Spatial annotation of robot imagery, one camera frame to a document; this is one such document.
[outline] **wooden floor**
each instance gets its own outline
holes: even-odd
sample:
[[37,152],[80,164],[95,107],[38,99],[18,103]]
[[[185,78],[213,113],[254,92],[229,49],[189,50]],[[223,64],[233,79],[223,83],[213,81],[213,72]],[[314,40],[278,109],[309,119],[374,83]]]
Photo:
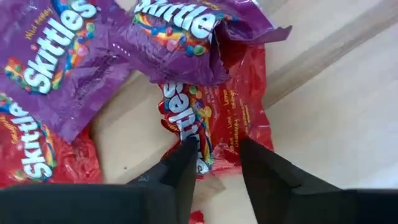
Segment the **wooden floor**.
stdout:
[[[275,24],[294,27],[266,45],[276,152],[341,188],[398,187],[398,1],[258,1]],[[107,182],[138,175],[175,141],[159,123],[161,97],[136,75],[96,120]],[[207,223],[255,223],[242,178],[222,182],[202,205]]]

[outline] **skittles logo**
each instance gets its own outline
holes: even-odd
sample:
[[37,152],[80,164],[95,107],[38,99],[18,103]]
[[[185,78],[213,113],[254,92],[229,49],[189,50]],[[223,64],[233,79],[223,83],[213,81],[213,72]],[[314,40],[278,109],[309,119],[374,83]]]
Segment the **skittles logo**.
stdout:
[[203,93],[195,86],[170,82],[163,86],[165,99],[159,104],[165,115],[162,125],[184,141],[193,136],[198,139],[199,159],[197,171],[206,174],[214,164],[209,119],[212,110],[205,105]]
[[[220,20],[234,18],[218,11],[214,14],[206,10],[214,7],[196,4],[167,4],[166,0],[142,0],[134,9],[133,23],[143,28],[167,50],[185,51],[188,56],[201,56],[208,52],[212,32]],[[159,24],[158,18],[165,22]]]
[[[62,82],[90,52],[88,44],[95,37],[95,25],[89,20],[96,8],[82,0],[52,0],[49,14],[57,14],[61,22],[53,18],[43,22],[46,26],[32,43],[30,50],[35,57],[27,63],[10,57],[5,67],[6,76],[29,93],[48,94],[58,90]],[[65,64],[57,68],[59,57],[66,56]]]
[[0,93],[0,132],[2,148],[12,155],[4,162],[15,167],[11,171],[13,178],[19,182],[46,182],[51,178],[57,162],[49,129],[35,122],[3,93]]

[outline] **skittles bag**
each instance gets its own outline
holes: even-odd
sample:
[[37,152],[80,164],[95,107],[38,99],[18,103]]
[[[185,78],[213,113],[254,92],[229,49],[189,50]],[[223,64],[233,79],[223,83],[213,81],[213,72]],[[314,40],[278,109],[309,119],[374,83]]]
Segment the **skittles bag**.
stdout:
[[261,99],[266,90],[265,51],[249,47],[234,62],[233,49],[225,62],[232,78],[219,86],[195,86],[181,82],[160,85],[164,100],[159,109],[161,121],[180,141],[198,139],[197,172],[200,176],[240,172],[239,140],[249,136],[273,150],[271,129]]
[[291,30],[275,28],[251,0],[139,0],[130,16],[114,28],[112,47],[153,83],[224,83],[235,74],[221,45],[262,45]]
[[112,0],[0,2],[0,91],[68,142],[130,74],[109,50]]
[[86,128],[68,144],[0,93],[0,188],[37,182],[101,183],[88,134]]

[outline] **purple skittles bag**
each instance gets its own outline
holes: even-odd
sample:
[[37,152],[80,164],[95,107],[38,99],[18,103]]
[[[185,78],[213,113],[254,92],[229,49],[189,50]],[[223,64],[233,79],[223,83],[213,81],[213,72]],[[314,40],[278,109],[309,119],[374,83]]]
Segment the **purple skittles bag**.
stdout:
[[12,0],[0,12],[0,92],[72,141],[129,75],[109,50],[125,11],[112,0]]
[[122,38],[113,48],[154,83],[224,83],[230,77],[221,45],[238,54],[242,45],[285,40],[291,30],[274,28],[250,0],[140,0],[130,16],[115,28]]

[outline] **red skittles bag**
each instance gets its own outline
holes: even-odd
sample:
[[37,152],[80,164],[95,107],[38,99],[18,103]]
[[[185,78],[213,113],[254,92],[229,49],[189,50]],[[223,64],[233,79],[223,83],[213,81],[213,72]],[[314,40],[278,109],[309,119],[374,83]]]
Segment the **red skittles bag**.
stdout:
[[89,131],[68,144],[0,93],[0,189],[33,182],[100,183]]
[[271,129],[261,103],[266,90],[264,48],[241,45],[239,49],[228,49],[226,44],[221,58],[232,74],[224,84],[168,82],[160,86],[164,94],[159,105],[165,116],[162,124],[178,134],[181,141],[189,136],[198,139],[200,175],[240,172],[242,137],[249,136],[273,150]]

